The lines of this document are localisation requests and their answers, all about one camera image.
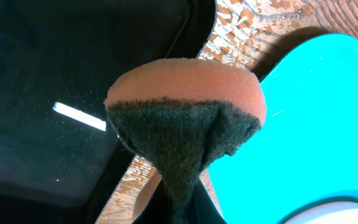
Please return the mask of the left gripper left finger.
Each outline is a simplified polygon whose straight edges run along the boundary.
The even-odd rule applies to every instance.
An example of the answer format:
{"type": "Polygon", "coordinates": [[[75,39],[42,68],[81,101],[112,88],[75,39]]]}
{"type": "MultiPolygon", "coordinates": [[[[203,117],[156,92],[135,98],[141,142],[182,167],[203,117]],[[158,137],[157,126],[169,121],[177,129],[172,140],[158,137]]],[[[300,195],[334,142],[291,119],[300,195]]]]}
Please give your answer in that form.
{"type": "Polygon", "coordinates": [[[161,180],[144,211],[132,224],[172,224],[172,205],[172,200],[165,190],[165,184],[161,180]]]}

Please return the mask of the orange and black sponge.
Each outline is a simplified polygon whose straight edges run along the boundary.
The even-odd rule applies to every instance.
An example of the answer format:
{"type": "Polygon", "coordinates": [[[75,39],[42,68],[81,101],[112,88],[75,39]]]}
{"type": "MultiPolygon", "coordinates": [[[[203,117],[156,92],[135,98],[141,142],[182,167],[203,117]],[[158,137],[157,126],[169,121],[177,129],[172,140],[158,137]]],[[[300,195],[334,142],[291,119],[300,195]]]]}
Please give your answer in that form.
{"type": "Polygon", "coordinates": [[[267,114],[255,74],[195,58],[160,59],[123,74],[104,105],[122,144],[158,172],[137,199],[136,218],[162,180],[173,204],[172,223],[191,223],[191,196],[201,173],[235,154],[267,114]]]}

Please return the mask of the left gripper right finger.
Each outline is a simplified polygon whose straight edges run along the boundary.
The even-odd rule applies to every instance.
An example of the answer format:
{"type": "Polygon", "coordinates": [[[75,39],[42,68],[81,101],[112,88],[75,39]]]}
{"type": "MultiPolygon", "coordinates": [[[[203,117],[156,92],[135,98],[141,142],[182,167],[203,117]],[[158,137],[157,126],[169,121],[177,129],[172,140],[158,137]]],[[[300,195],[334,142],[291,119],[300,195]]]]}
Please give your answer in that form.
{"type": "Polygon", "coordinates": [[[227,224],[200,180],[191,196],[191,224],[227,224]]]}

